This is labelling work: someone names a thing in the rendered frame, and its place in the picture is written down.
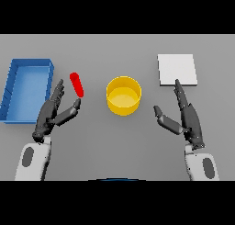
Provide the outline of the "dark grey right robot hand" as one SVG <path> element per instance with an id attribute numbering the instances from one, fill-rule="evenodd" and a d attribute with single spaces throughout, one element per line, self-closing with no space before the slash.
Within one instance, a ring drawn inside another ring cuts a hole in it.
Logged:
<path id="1" fill-rule="evenodd" d="M 175 80 L 174 93 L 180 109 L 182 123 L 179 124 L 167 117 L 158 106 L 154 106 L 153 110 L 158 124 L 173 134 L 184 134 L 185 140 L 192 144 L 193 150 L 204 148 L 206 144 L 203 141 L 199 117 L 194 106 L 187 102 L 185 91 L 178 79 Z"/>

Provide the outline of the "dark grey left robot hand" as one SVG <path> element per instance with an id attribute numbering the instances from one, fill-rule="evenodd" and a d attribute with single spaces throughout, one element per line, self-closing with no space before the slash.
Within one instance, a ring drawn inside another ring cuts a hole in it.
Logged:
<path id="1" fill-rule="evenodd" d="M 35 142 L 43 143 L 44 137 L 49 136 L 55 126 L 59 127 L 78 115 L 81 106 L 80 98 L 77 98 L 73 105 L 61 114 L 57 113 L 63 95 L 64 85 L 61 79 L 56 85 L 50 99 L 46 100 L 40 109 L 36 127 L 32 133 L 32 138 Z"/>

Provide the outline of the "blue tray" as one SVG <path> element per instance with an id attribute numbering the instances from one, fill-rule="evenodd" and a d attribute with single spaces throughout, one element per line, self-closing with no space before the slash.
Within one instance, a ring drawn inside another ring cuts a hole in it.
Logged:
<path id="1" fill-rule="evenodd" d="M 12 59 L 0 103 L 0 122 L 35 124 L 50 98 L 53 71 L 51 59 Z"/>

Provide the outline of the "red beaker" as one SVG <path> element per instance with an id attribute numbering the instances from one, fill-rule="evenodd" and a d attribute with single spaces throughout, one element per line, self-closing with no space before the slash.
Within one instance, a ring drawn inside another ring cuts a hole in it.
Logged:
<path id="1" fill-rule="evenodd" d="M 83 85 L 81 83 L 80 77 L 78 73 L 71 73 L 70 74 L 70 80 L 73 85 L 73 89 L 78 97 L 83 98 L 84 97 L 84 89 Z"/>

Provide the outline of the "yellow bowl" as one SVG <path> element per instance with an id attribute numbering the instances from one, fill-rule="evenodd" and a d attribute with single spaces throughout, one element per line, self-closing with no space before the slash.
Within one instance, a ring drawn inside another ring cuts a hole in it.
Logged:
<path id="1" fill-rule="evenodd" d="M 106 104 L 111 112 L 121 117 L 133 114 L 138 109 L 140 100 L 140 84 L 132 77 L 115 77 L 106 87 Z"/>

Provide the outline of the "pale square measuring scale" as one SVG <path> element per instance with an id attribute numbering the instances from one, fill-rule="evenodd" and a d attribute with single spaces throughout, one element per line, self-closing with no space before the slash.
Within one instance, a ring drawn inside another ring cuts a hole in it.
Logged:
<path id="1" fill-rule="evenodd" d="M 176 79 L 181 85 L 197 86 L 192 54 L 158 54 L 157 61 L 160 86 L 172 86 Z"/>

